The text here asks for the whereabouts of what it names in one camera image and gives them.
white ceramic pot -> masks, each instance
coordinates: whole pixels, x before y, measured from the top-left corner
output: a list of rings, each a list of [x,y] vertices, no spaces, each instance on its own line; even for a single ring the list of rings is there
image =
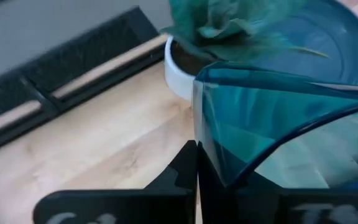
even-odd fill
[[[165,44],[165,81],[176,95],[191,101],[195,77],[182,71],[173,61],[171,55],[172,42],[173,37],[171,36]]]

blue round tray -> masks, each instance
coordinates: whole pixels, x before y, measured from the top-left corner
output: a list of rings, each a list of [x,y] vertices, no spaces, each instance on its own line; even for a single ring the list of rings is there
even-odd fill
[[[258,67],[358,85],[358,17],[333,0],[313,0],[298,14],[269,32],[281,32],[292,43],[320,51],[330,58],[284,51],[261,57]]]

